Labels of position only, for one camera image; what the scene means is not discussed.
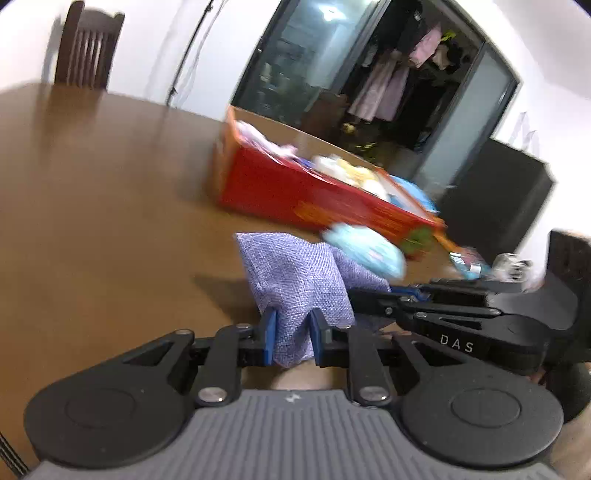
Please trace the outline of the pink fuzzy cloth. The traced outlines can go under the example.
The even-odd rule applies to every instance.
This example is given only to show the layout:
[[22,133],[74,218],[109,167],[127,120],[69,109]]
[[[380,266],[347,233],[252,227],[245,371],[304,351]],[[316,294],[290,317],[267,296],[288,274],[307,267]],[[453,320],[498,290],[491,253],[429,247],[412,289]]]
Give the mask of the pink fuzzy cloth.
[[297,157],[297,147],[294,147],[294,145],[277,145],[276,143],[271,142],[262,132],[248,122],[237,121],[236,128],[238,129],[240,137],[242,137],[246,143],[249,143],[249,145],[256,147],[260,151],[281,158]]

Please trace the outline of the black paper shopping bag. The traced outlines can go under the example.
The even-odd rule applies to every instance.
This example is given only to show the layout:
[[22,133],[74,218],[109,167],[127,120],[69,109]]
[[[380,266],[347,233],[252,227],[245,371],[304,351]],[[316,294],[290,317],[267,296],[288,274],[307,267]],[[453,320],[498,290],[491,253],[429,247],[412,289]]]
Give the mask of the black paper shopping bag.
[[487,263],[513,253],[553,186],[545,163],[489,139],[439,202],[448,238],[475,249]]

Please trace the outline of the small blue snack packet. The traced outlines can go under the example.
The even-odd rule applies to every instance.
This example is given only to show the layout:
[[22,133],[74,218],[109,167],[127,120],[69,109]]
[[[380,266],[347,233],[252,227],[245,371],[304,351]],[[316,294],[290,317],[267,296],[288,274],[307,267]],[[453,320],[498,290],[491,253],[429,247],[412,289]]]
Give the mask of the small blue snack packet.
[[465,280],[477,280],[490,275],[490,265],[472,248],[460,248],[449,253],[450,260]]

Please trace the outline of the dark wooden chair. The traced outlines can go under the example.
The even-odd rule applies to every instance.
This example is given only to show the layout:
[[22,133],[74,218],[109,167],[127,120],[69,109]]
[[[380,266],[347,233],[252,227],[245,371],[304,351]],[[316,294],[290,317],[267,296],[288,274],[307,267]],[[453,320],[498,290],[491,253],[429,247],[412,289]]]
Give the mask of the dark wooden chair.
[[123,13],[111,16],[74,1],[61,34],[54,82],[106,90],[124,20]]

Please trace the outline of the yellow white plush toy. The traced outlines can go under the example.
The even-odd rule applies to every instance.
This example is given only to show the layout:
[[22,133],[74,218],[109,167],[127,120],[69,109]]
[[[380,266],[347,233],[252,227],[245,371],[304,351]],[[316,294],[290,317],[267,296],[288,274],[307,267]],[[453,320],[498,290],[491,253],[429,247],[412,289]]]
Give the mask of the yellow white plush toy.
[[315,156],[311,159],[315,171],[366,191],[386,202],[390,201],[389,194],[377,174],[363,166],[353,166],[342,157]]

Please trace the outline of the light blue plush toy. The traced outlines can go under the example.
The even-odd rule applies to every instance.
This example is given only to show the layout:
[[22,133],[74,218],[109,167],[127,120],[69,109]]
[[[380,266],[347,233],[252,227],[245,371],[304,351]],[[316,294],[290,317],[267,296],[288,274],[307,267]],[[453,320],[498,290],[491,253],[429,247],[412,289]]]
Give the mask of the light blue plush toy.
[[401,280],[406,275],[403,252],[369,227],[338,223],[322,232],[322,238],[349,259],[382,278]]

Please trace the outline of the orange flat folder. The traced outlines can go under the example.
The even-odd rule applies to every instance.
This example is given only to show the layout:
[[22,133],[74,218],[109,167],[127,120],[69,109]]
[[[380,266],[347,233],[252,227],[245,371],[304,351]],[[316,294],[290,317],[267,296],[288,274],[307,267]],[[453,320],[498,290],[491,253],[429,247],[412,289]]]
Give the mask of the orange flat folder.
[[443,232],[437,232],[434,234],[434,238],[439,242],[439,244],[446,249],[449,253],[452,252],[461,252],[462,247],[454,243],[450,240],[447,235]]

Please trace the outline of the hanging pink clothes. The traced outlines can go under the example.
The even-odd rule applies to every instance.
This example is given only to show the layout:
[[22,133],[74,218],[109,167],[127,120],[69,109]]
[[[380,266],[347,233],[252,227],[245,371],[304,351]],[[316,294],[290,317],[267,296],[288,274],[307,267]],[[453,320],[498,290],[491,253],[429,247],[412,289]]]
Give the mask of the hanging pink clothes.
[[363,121],[392,121],[398,111],[410,70],[421,67],[441,43],[441,25],[429,30],[409,54],[394,49],[384,53],[356,95],[348,113]]

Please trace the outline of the black light stand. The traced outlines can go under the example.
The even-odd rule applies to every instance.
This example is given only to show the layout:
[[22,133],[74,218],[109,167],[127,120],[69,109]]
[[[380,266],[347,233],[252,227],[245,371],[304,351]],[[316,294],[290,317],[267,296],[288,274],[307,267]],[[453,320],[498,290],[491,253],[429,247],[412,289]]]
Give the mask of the black light stand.
[[204,11],[202,11],[202,14],[200,16],[200,19],[199,19],[199,21],[197,22],[197,25],[195,26],[195,28],[192,31],[192,34],[190,36],[190,39],[189,39],[189,41],[188,41],[188,43],[187,43],[187,45],[186,45],[186,47],[184,49],[184,52],[183,52],[182,57],[181,57],[181,60],[180,60],[180,62],[178,64],[178,67],[177,67],[176,72],[174,74],[174,77],[173,77],[172,83],[170,85],[168,94],[166,96],[166,100],[165,100],[165,106],[166,107],[170,107],[171,106],[172,100],[173,100],[174,96],[178,92],[178,89],[177,89],[178,82],[179,82],[181,73],[183,71],[184,65],[186,64],[188,55],[190,54],[190,50],[193,47],[193,44],[194,44],[195,40],[197,39],[197,34],[198,34],[199,30],[201,29],[201,26],[204,25],[205,18],[207,17],[207,15],[209,14],[209,12],[213,8],[213,3],[214,3],[213,0],[208,0],[207,1],[206,5],[204,7]]

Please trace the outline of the purple woven cloth pouch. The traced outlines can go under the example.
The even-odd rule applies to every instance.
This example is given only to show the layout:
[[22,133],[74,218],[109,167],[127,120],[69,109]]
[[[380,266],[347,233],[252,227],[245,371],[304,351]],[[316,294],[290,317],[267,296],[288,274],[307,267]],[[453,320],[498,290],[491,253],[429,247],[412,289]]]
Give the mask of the purple woven cloth pouch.
[[387,280],[324,242],[281,232],[238,233],[235,240],[256,305],[276,310],[273,362],[283,368],[314,356],[305,322],[311,310],[332,326],[353,325],[349,289],[390,290]]

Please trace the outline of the red orange cardboard box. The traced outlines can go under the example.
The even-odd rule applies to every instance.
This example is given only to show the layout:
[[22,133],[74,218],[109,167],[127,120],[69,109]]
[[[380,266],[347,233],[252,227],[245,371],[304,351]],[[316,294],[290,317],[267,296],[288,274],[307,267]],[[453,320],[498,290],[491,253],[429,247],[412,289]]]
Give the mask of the red orange cardboard box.
[[[277,145],[294,145],[297,157],[281,158],[249,145],[237,121],[256,127]],[[353,166],[373,170],[389,194],[386,202],[312,168],[315,156],[339,156]],[[382,168],[315,136],[235,106],[228,107],[211,161],[211,189],[224,207],[321,232],[337,223],[369,227],[419,258],[434,234],[445,231],[438,216],[426,211]]]

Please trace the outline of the blue wet wipes pack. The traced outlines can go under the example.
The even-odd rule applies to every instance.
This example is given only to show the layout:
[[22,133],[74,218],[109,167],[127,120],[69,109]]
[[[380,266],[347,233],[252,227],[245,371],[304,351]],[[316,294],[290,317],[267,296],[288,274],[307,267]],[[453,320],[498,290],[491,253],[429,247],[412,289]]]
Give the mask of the blue wet wipes pack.
[[431,198],[415,183],[410,182],[402,177],[392,175],[394,182],[402,186],[422,207],[433,215],[438,216],[440,211],[437,209],[435,203]]

